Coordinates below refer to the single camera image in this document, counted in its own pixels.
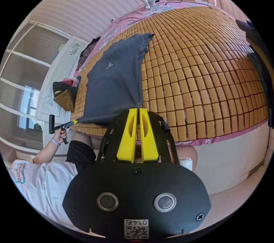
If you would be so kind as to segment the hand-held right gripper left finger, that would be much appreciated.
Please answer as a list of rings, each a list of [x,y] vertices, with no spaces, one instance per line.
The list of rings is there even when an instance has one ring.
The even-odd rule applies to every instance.
[[[133,163],[135,157],[136,129],[138,109],[129,109],[123,129],[122,138],[117,151],[117,159]]]

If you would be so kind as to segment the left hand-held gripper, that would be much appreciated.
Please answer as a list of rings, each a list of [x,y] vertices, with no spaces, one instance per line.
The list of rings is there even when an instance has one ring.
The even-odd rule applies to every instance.
[[[73,121],[70,121],[68,123],[65,123],[65,124],[62,124],[62,125],[59,125],[59,126],[55,126],[55,127],[52,127],[52,134],[54,134],[57,130],[61,129],[61,130],[66,130],[68,128],[70,128],[71,126],[73,126],[73,124],[77,124],[78,121],[76,120],[73,120]],[[52,142],[55,144],[55,145],[60,145],[60,143],[58,143],[57,141],[55,141],[53,138],[52,138]],[[68,141],[63,138],[63,143],[65,145],[68,144]]]

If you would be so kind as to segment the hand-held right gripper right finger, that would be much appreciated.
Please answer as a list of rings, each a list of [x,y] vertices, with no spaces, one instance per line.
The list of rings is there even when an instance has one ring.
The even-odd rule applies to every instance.
[[[147,109],[139,109],[142,163],[158,161],[159,154]]]

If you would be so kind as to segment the person's left hand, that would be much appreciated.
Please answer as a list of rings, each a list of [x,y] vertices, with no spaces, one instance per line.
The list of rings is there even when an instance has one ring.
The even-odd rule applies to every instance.
[[[57,145],[61,145],[65,139],[67,139],[67,131],[66,129],[59,128],[55,135],[53,136],[54,141],[57,143]]]

